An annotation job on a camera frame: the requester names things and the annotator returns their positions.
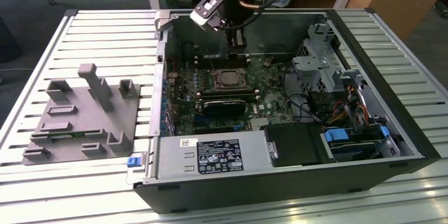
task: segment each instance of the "power supply label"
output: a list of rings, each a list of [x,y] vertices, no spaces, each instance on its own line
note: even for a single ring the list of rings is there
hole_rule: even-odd
[[[244,170],[240,141],[198,142],[198,167],[200,174]]]

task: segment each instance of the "metal slat surface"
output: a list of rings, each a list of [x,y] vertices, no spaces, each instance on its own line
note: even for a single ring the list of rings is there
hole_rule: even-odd
[[[132,191],[127,158],[38,166],[20,165],[24,150],[22,145],[30,142],[32,130],[39,122],[39,117],[32,115],[43,113],[48,101],[48,95],[42,91],[50,84],[47,79],[70,78],[67,82],[72,87],[86,86],[86,80],[76,76],[74,67],[82,62],[98,63],[100,66],[98,71],[110,84],[118,84],[120,79],[126,78],[144,85],[136,119],[142,124],[136,126],[134,151],[147,150],[154,92],[151,71],[156,61],[156,40],[136,43],[139,40],[131,39],[131,48],[110,47],[112,44],[99,48],[98,44],[91,44],[96,41],[86,40],[80,41],[82,44],[67,47],[64,44],[67,42],[63,40],[80,39],[82,34],[95,36],[95,34],[151,33],[155,21],[147,18],[148,15],[155,15],[155,12],[79,11],[79,17],[66,27],[64,33],[68,35],[62,36],[55,44],[39,80],[30,90],[31,95],[24,102],[18,122],[0,149],[2,223],[58,221],[82,224],[148,222],[334,224],[415,223],[448,218],[447,97],[419,68],[416,59],[403,52],[400,45],[386,39],[390,37],[387,32],[380,33],[387,31],[383,24],[362,9],[344,10],[340,15],[356,36],[364,36],[359,37],[363,41],[360,44],[444,158],[423,170],[396,176],[370,191],[359,193],[159,215],[151,211]],[[347,52],[344,50],[342,52],[351,60]],[[132,176],[139,177],[142,174],[143,171],[135,171]]]
[[[64,41],[132,40],[154,37],[155,33],[71,34],[66,36]]]

